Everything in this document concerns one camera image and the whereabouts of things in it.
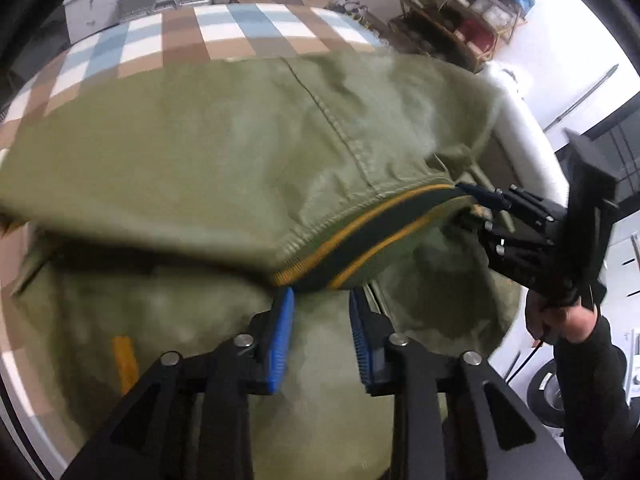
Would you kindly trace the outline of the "black sleeved right forearm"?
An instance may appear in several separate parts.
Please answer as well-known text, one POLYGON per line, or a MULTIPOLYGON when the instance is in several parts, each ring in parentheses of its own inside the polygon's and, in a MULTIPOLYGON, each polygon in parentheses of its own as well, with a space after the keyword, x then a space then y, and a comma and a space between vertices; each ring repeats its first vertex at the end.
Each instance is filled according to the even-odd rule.
POLYGON ((564 404, 565 452, 582 478, 637 479, 639 426, 623 388, 625 367, 608 320, 598 318, 583 342, 554 348, 564 404))

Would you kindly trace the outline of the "person's right hand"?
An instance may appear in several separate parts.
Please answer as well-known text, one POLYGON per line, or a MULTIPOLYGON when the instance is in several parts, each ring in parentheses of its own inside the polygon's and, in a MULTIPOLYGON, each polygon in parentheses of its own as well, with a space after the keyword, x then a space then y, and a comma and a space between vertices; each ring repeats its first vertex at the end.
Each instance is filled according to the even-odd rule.
POLYGON ((534 339, 548 341, 551 333, 571 344, 586 341, 596 328, 599 312, 585 308, 580 299, 565 307, 549 307, 549 301, 530 290, 526 296, 526 328, 534 339))

